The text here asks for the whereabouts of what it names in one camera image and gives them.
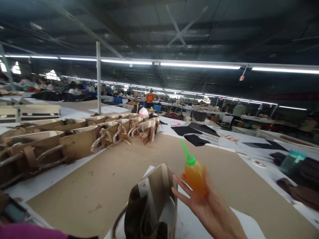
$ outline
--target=window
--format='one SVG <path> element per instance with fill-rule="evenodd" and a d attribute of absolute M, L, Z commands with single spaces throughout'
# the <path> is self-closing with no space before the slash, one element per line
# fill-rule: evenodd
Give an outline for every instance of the window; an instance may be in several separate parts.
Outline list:
<path fill-rule="evenodd" d="M 54 70 L 50 71 L 49 73 L 46 73 L 46 78 L 49 80 L 60 80 L 59 77 L 56 76 L 56 73 Z"/>
<path fill-rule="evenodd" d="M 11 71 L 12 71 L 14 74 L 19 74 L 19 75 L 21 75 L 19 63 L 18 63 L 17 61 L 16 61 L 16 63 L 14 64 L 14 66 L 12 67 Z"/>
<path fill-rule="evenodd" d="M 1 66 L 2 72 L 7 72 L 6 65 L 1 60 L 0 60 L 0 66 Z"/>

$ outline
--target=pink sleeve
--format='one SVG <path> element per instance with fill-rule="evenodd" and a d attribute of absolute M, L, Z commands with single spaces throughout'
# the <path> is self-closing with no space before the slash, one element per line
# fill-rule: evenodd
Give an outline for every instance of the pink sleeve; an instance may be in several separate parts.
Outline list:
<path fill-rule="evenodd" d="M 1 239 L 67 239 L 61 231 L 43 228 L 28 223 L 0 225 Z"/>

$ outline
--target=white plastic bag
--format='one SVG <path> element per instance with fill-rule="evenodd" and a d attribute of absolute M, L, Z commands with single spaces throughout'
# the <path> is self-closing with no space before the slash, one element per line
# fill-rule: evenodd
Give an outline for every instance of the white plastic bag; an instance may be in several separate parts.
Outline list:
<path fill-rule="evenodd" d="M 140 109 L 139 115 L 149 115 L 149 112 L 147 111 L 147 109 L 145 107 Z"/>

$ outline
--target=person in orange shirt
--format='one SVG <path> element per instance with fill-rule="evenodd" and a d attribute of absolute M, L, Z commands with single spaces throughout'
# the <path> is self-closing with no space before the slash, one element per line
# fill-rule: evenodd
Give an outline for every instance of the person in orange shirt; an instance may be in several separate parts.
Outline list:
<path fill-rule="evenodd" d="M 153 106 L 153 100 L 156 99 L 156 95 L 153 92 L 154 90 L 150 89 L 150 92 L 145 96 L 145 108 L 150 109 Z"/>

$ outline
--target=blue crate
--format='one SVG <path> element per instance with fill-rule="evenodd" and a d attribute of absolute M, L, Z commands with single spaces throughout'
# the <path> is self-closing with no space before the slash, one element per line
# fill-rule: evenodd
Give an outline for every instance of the blue crate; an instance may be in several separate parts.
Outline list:
<path fill-rule="evenodd" d="M 123 104 L 123 98 L 122 97 L 114 97 L 114 103 Z"/>
<path fill-rule="evenodd" d="M 162 106 L 153 105 L 153 109 L 154 109 L 154 110 L 160 111 L 161 108 L 162 108 Z"/>

